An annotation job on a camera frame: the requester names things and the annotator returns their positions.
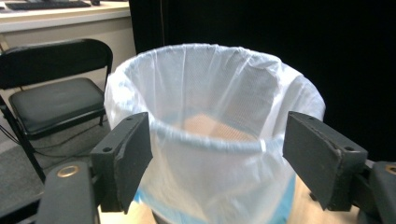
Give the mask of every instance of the gray carpet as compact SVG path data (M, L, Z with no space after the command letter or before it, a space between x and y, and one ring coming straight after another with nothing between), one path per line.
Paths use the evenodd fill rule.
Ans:
M33 141L38 151L38 162L47 174L57 163L68 161L90 162L88 154L110 131L108 122L99 126L93 119L52 136ZM13 133L7 122L0 124ZM22 148L0 133L0 212L8 210L42 193L43 184L28 161Z

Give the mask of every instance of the white plastic bag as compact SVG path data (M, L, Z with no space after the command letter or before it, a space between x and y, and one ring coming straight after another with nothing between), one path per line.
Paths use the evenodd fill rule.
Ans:
M148 111L153 160L138 198L172 223L286 222L289 111L323 118L314 85L277 57L188 44L148 51L107 82L110 127Z

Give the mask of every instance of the black backdrop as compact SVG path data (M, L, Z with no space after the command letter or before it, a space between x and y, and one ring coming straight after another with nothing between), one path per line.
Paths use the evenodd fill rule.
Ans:
M181 43L242 46L303 73L324 122L396 161L396 1L130 0L136 51Z

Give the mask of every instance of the keyboard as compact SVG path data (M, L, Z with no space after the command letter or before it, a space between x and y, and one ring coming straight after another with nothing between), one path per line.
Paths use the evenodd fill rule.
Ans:
M6 6L12 10L39 10L71 7L90 7L91 5L82 1L70 2L24 2L24 3L6 3Z

